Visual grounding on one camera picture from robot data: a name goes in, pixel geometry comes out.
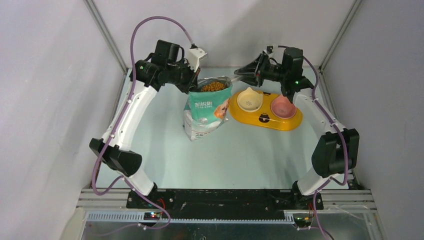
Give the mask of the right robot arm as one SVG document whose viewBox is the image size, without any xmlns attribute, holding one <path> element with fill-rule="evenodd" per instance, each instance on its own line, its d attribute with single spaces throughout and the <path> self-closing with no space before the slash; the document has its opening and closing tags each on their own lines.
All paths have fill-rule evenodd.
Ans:
<svg viewBox="0 0 424 240">
<path fill-rule="evenodd" d="M 297 107 L 314 130 L 318 142 L 311 156 L 312 168 L 295 183 L 298 191 L 291 194 L 291 204 L 304 209 L 311 202 L 312 194 L 318 193 L 331 181 L 340 186 L 348 182 L 348 171 L 357 164 L 359 133 L 347 129 L 320 102 L 316 95 L 319 75 L 315 82 L 303 76 L 303 64 L 311 62 L 303 50 L 283 47 L 282 62 L 270 63 L 274 46 L 270 45 L 249 64 L 238 68 L 234 74 L 250 86 L 261 87 L 265 80 L 280 83 L 281 93 Z"/>
</svg>

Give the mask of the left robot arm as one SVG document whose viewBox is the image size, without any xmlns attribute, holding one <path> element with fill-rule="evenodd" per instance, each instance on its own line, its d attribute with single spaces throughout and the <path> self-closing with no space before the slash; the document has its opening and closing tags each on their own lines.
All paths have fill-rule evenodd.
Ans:
<svg viewBox="0 0 424 240">
<path fill-rule="evenodd" d="M 119 113 L 101 138 L 90 141 L 89 147 L 97 155 L 95 166 L 103 163 L 117 172 L 134 192 L 140 193 L 138 201 L 145 208 L 156 206 L 158 194 L 152 191 L 156 184 L 141 167 L 143 157 L 131 151 L 137 127 L 162 86 L 174 85 L 185 94 L 197 86 L 200 61 L 207 55 L 195 44 L 184 50 L 178 44 L 158 40 L 154 52 L 134 62 Z"/>
</svg>

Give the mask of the clear plastic scoop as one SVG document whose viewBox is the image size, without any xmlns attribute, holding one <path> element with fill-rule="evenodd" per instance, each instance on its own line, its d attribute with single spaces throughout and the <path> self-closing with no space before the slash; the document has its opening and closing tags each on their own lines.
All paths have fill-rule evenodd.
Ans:
<svg viewBox="0 0 424 240">
<path fill-rule="evenodd" d="M 243 78 L 243 76 L 241 76 L 241 75 L 236 75 L 236 74 L 234 74 L 234 75 L 232 75 L 232 76 L 230 76 L 230 77 L 229 77 L 229 79 L 230 79 L 230 81 L 231 81 L 232 83 L 235 83 L 235 82 L 237 82 L 237 81 L 240 81 L 242 78 Z"/>
</svg>

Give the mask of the green pet food bag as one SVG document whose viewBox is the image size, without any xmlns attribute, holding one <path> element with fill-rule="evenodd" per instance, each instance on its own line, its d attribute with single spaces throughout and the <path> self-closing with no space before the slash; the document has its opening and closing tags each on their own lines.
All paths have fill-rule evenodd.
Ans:
<svg viewBox="0 0 424 240">
<path fill-rule="evenodd" d="M 201 92 L 210 82 L 222 82 L 227 88 L 215 92 Z M 198 140 L 228 121 L 227 111 L 232 97 L 232 82 L 227 76 L 202 78 L 198 87 L 188 93 L 183 109 L 183 128 L 191 141 Z"/>
</svg>

